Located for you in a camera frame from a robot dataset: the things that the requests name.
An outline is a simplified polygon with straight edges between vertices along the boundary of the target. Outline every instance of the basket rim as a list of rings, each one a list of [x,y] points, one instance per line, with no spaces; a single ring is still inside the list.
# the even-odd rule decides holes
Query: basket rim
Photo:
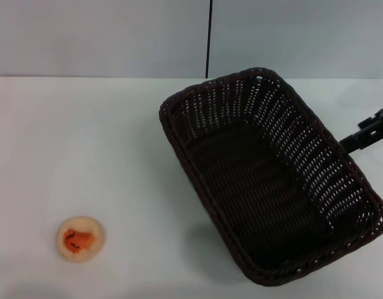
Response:
[[[345,239],[342,244],[336,244],[336,246],[332,244],[332,247],[328,249],[326,249],[326,247],[322,247],[316,254],[310,256],[308,260],[306,260],[306,258],[292,260],[291,263],[287,265],[286,269],[281,267],[271,269],[261,268],[252,260],[247,251],[243,248],[242,244],[238,241],[237,236],[232,231],[231,226],[227,222],[226,216],[221,211],[220,206],[215,202],[215,199],[210,193],[209,188],[205,185],[202,176],[199,174],[196,165],[193,163],[185,148],[185,144],[181,141],[176,128],[173,126],[173,119],[171,117],[173,112],[171,108],[173,106],[177,106],[179,103],[194,95],[198,95],[200,93],[208,93],[215,88],[220,88],[224,85],[235,83],[238,80],[246,80],[252,77],[269,78],[270,80],[277,82],[277,84],[283,89],[282,92],[290,96],[293,104],[297,107],[297,109],[299,109],[306,120],[311,123],[313,129],[320,134],[324,142],[326,142],[326,144],[331,148],[332,152],[337,156],[340,162],[352,175],[353,179],[359,183],[363,191],[369,196],[371,203],[376,208],[374,211],[376,213],[376,220],[380,221],[380,217],[382,217],[382,224],[378,231],[375,232],[375,225],[377,222],[375,221],[375,224],[372,224],[371,227],[366,228],[364,232],[358,236],[352,235],[350,238]],[[194,184],[198,195],[200,195],[200,199],[203,205],[208,210],[210,217],[214,221],[214,224],[222,234],[223,240],[228,247],[232,247],[232,249],[229,248],[230,251],[234,250],[232,254],[235,253],[238,255],[238,257],[234,257],[233,255],[233,258],[236,259],[237,263],[241,263],[241,265],[239,264],[240,268],[251,280],[256,280],[259,282],[259,284],[262,285],[281,285],[294,279],[304,277],[312,271],[318,270],[325,265],[340,259],[346,254],[357,250],[363,245],[368,244],[383,233],[383,200],[372,189],[367,178],[359,169],[357,164],[350,157],[350,155],[345,152],[339,142],[331,134],[331,132],[329,132],[328,129],[323,125],[321,120],[295,92],[294,88],[286,83],[276,72],[266,68],[255,67],[243,70],[239,73],[233,73],[219,77],[217,79],[205,81],[201,84],[187,87],[184,90],[170,96],[166,101],[164,101],[159,111],[159,119],[161,120],[165,134],[168,137],[169,142],[174,147],[177,157],[179,158],[184,170],[189,176],[192,176],[191,181]],[[367,235],[368,232],[373,230],[375,232],[374,235],[370,235],[369,237],[365,238],[361,237],[362,235]],[[320,259],[320,263],[314,262],[316,258]],[[310,270],[300,272],[298,271],[299,267],[306,267],[306,265],[310,266]],[[290,276],[286,274],[288,272],[295,273]],[[277,278],[277,281],[274,284],[272,279],[273,277]]]

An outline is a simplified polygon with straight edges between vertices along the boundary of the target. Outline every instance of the dark brown wicker basket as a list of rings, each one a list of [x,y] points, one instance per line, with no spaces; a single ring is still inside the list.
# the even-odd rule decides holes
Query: dark brown wicker basket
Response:
[[[249,69],[169,97],[159,117],[245,276],[277,286],[383,233],[383,202],[275,72]]]

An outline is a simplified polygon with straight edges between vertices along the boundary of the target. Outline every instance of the white tabletop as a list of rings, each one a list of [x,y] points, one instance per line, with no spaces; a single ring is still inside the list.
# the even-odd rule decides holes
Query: white tabletop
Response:
[[[248,281],[168,143],[160,104],[203,79],[0,78],[0,298],[383,298],[383,235],[277,288]],[[383,107],[383,80],[288,80],[337,139]],[[352,154],[383,198],[383,140]],[[103,250],[55,250],[96,217]]]

